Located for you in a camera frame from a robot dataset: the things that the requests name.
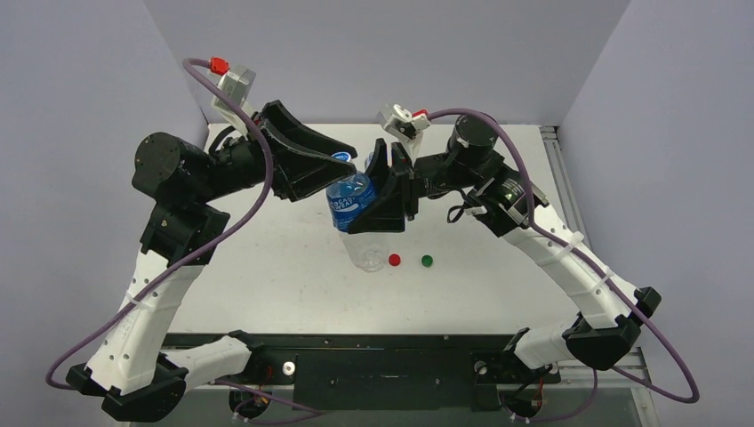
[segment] white wall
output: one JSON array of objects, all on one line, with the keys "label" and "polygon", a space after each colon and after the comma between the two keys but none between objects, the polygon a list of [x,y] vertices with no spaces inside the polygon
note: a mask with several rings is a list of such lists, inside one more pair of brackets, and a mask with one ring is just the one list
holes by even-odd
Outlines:
[{"label": "white wall", "polygon": [[[372,122],[386,102],[559,124],[629,0],[146,0],[177,60],[257,71],[253,104]],[[198,92],[206,99],[205,92]],[[213,111],[208,117],[217,117]]]},{"label": "white wall", "polygon": [[105,425],[101,399],[44,373],[128,286],[151,209],[139,141],[203,141],[204,118],[141,1],[3,2],[0,58],[2,424]]},{"label": "white wall", "polygon": [[[699,381],[664,427],[751,425],[754,3],[633,0],[560,128],[596,252],[664,297],[657,324]],[[654,381],[688,395],[643,338]]]}]

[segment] black bracket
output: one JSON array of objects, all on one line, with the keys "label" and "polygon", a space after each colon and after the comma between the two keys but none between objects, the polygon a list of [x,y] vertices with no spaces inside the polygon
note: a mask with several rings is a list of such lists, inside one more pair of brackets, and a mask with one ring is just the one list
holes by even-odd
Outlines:
[{"label": "black bracket", "polygon": [[388,166],[388,147],[380,138],[374,143],[372,162],[366,174],[379,190],[379,196],[350,225],[349,234],[405,231],[405,220],[419,212],[419,197],[424,183],[416,174],[403,144],[390,144],[392,166]]},{"label": "black bracket", "polygon": [[275,196],[295,202],[356,172],[351,163],[332,157],[345,151],[356,158],[356,149],[303,125],[282,102],[267,103],[254,120],[275,157]]}]

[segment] blue bottle label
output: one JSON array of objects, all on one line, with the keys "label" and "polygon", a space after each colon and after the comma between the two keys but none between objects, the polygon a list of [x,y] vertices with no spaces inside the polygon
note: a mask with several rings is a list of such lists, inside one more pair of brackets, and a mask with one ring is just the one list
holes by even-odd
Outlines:
[{"label": "blue bottle label", "polygon": [[358,196],[328,198],[330,211],[333,213],[333,225],[336,229],[348,232],[349,224],[377,198],[374,186],[370,184]]},{"label": "blue bottle label", "polygon": [[331,157],[335,157],[341,162],[350,162],[351,161],[351,155],[345,151],[338,151],[337,153],[334,153]]}]

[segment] plastic bottle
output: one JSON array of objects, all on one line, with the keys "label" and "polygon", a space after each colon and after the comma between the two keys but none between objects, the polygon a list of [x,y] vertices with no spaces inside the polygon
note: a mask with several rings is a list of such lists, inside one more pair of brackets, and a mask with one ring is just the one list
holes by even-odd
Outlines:
[{"label": "plastic bottle", "polygon": [[[351,156],[338,152],[333,157],[349,162]],[[351,262],[359,269],[373,272],[388,260],[387,239],[380,233],[348,234],[349,224],[377,198],[377,192],[365,173],[356,174],[327,187],[327,204],[333,226],[339,231]]]}]

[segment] red dot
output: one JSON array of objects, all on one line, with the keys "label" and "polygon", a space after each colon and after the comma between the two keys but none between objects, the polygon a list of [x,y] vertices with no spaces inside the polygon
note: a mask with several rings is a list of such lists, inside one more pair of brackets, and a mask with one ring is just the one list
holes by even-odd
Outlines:
[{"label": "red dot", "polygon": [[399,254],[392,254],[392,255],[391,255],[391,256],[390,256],[389,258],[388,258],[388,262],[389,262],[389,263],[390,263],[390,265],[392,265],[393,267],[397,267],[397,266],[398,266],[398,264],[400,264],[400,255],[399,255]]}]

